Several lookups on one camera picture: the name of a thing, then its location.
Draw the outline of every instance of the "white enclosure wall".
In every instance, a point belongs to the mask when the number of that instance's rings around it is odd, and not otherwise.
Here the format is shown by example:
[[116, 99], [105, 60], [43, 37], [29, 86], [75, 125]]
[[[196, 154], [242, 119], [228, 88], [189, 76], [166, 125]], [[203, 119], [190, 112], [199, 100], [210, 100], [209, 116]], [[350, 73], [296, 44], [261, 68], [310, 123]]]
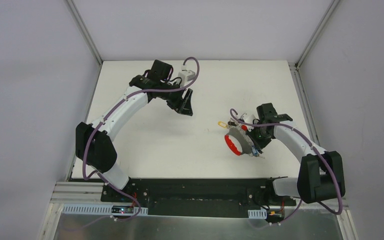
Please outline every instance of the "white enclosure wall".
[[0, 1], [0, 239], [36, 239], [99, 67], [64, 1]]
[[75, 0], [103, 60], [295, 63], [331, 0]]
[[384, 0], [344, 0], [301, 68], [320, 143], [342, 154], [360, 239], [384, 239]]

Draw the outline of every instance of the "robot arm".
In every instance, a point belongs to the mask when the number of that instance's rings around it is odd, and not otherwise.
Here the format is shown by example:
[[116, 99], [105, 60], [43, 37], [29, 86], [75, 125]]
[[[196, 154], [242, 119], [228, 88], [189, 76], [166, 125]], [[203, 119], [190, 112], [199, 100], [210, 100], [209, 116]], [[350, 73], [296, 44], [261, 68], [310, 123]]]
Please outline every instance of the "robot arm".
[[[192, 116], [191, 89], [181, 89], [196, 74], [182, 67], [178, 77], [169, 81], [173, 67], [155, 60], [144, 75], [137, 75], [120, 99], [99, 118], [90, 124], [81, 122], [76, 127], [75, 154], [86, 164], [97, 170], [118, 189], [123, 189], [129, 176], [116, 164], [117, 152], [113, 146], [117, 134], [127, 121], [154, 98], [166, 100], [167, 105], [182, 115]], [[85, 158], [85, 149], [92, 133]]]
[[[239, 121], [230, 121], [229, 133], [226, 140], [229, 148], [235, 153], [249, 153], [249, 149], [261, 150], [266, 147], [272, 139], [281, 141], [296, 157], [300, 163], [298, 178], [283, 177], [269, 181], [267, 189], [272, 192], [272, 197], [291, 196], [301, 198], [306, 203], [320, 202], [337, 197], [332, 177], [327, 172], [326, 166], [314, 151], [315, 148], [327, 161], [332, 169], [338, 183], [340, 194], [345, 194], [344, 172], [342, 158], [336, 151], [326, 151], [312, 141], [306, 141], [295, 129], [295, 123], [287, 114], [277, 114], [271, 103], [262, 104], [257, 107], [258, 118], [254, 115], [242, 114]], [[264, 127], [253, 127], [249, 125], [266, 125]], [[235, 138], [241, 151], [232, 143]]]

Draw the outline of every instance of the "purple cable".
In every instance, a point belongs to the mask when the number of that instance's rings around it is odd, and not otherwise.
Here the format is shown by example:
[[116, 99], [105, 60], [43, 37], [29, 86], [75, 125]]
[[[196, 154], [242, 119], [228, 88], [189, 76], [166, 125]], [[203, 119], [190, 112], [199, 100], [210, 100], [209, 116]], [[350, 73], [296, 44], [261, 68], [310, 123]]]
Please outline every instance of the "purple cable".
[[283, 123], [265, 123], [265, 124], [249, 124], [249, 123], [246, 123], [244, 121], [241, 121], [239, 120], [234, 114], [238, 115], [238, 112], [231, 108], [230, 109], [230, 116], [235, 120], [237, 121], [238, 123], [240, 124], [243, 124], [243, 125], [247, 125], [247, 126], [250, 126], [250, 127], [255, 127], [255, 128], [260, 128], [260, 127], [271, 127], [271, 126], [282, 126], [282, 127], [286, 127], [286, 128], [289, 128], [291, 129], [292, 131], [296, 132], [299, 136], [301, 136], [302, 139], [304, 139], [304, 141], [311, 146], [311, 149], [315, 152], [315, 154], [317, 154], [317, 156], [320, 158], [320, 160], [323, 162], [324, 166], [326, 166], [326, 169], [327, 171], [329, 172], [330, 174], [330, 177], [332, 178], [332, 181], [333, 181], [333, 186], [335, 187], [335, 191], [336, 191], [336, 197], [338, 199], [338, 211], [334, 211], [332, 210], [330, 207], [326, 206], [324, 203], [318, 201], [318, 203], [320, 205], [322, 205], [325, 209], [327, 209], [329, 212], [335, 214], [335, 215], [340, 215], [342, 213], [342, 210], [343, 210], [343, 204], [342, 204], [342, 198], [341, 198], [341, 191], [339, 189], [339, 185], [338, 185], [338, 181], [337, 181], [337, 178], [334, 174], [334, 171], [332, 170], [332, 168], [329, 166], [328, 162], [326, 161], [326, 159], [322, 156], [322, 154], [320, 154], [320, 152], [317, 150], [317, 148], [313, 147], [313, 143], [304, 135], [304, 133], [300, 132], [298, 129], [296, 128], [293, 128], [292, 126], [289, 126], [287, 124], [283, 124]]

